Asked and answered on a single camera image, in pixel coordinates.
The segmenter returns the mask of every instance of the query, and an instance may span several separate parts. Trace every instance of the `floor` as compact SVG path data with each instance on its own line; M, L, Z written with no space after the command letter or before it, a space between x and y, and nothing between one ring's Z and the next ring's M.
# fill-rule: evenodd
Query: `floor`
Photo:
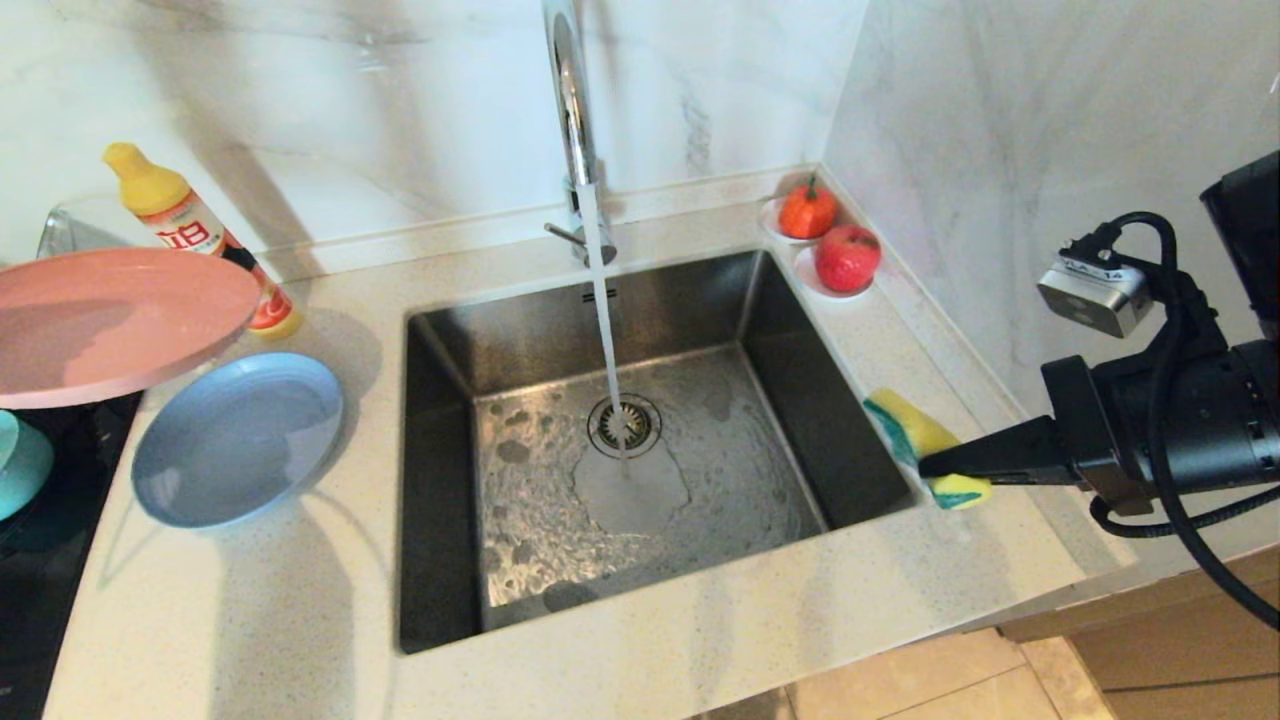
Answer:
M1115 720L1062 638L996 630L923 641L694 720Z

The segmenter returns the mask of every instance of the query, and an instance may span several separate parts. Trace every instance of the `chrome faucet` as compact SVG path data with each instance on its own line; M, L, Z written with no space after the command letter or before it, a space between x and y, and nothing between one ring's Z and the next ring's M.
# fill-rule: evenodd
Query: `chrome faucet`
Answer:
M590 265L579 193L598 192L599 161L595 158L595 143L591 141L591 123L588 120L586 73L582 70L582 42L573 0L543 0L543 20L547 24L547 54L552 61L556 106L559 110L561 135L564 140L564 161L568 164L564 191L568 195L570 224L573 231L566 231L552 223L547 223L543 228L573 243L573 256L584 265ZM604 238L600 251L604 264L608 265L618 250L609 240L603 223L600 233Z

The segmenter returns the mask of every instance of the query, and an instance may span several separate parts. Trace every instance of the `black cable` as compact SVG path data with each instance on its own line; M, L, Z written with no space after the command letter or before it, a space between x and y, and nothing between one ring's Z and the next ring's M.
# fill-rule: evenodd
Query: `black cable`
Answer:
M1183 338L1183 302L1178 292L1178 240L1174 227L1169 220L1155 213L1126 213L1112 223L1124 227L1133 223L1151 225L1160 234L1160 264L1165 272L1167 284L1167 299L1165 301L1165 347L1161 348L1160 359L1156 361L1155 377L1151 382L1151 404L1147 409L1147 443L1151 450L1151 474L1156 480L1156 491L1160 501L1169 515L1169 523L1174 527L1178 539L1183 541L1187 552L1196 559L1196 562L1204 570L1217 587L1222 588L1228 596L1242 607L1252 612L1276 632L1280 632L1280 610L1271 607L1265 600L1258 597L1249 585L1236 578L1213 551L1210 550L1204 538L1199 536L1192 519L1187 515L1187 507L1178 495L1174 484L1174 475L1169 468L1169 452L1165 447L1165 430L1161 425L1165 419L1165 405L1169 400L1169 388L1172 386L1174 375L1178 372L1178 352Z
M1249 510L1257 510L1258 507L1276 500L1280 500L1280 486L1262 491L1257 495L1251 495L1244 500L1238 500L1230 505L1210 510L1208 512L1196 515L1192 518L1192 527L1201 530L1210 525L1222 523L1224 520L1230 520L1238 515L1244 515ZM1149 525L1129 525L1125 523L1116 523L1111 519L1111 506L1107 505L1106 500L1102 500L1102 496L1093 497L1093 502L1089 503L1089 515L1093 516L1093 520L1097 521L1103 530L1123 538L1149 539L1162 538L1175 533L1172 523L1152 523Z

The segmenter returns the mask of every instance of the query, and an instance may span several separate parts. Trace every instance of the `apple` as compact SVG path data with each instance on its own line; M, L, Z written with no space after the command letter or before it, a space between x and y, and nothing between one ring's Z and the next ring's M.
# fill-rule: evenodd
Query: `apple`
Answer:
M836 225L814 247L818 279L833 292L860 292L879 266L879 241L861 225Z

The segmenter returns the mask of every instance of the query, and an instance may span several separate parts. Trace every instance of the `running water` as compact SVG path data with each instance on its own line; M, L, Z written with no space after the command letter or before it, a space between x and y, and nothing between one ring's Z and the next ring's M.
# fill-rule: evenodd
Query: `running water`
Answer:
M620 439L618 454L622 457L622 474L627 475L626 416L622 414L622 396L618 392L618 365L613 357L613 325L609 323L609 296L604 286L604 237L600 232L600 208L595 193L595 183L580 184L576 188L579 208L582 211L582 231L586 233L586 256L591 261L591 288L595 292L595 318L600 323L600 342L604 343L604 369L609 377L609 401L613 404L613 416L609 419L609 432Z

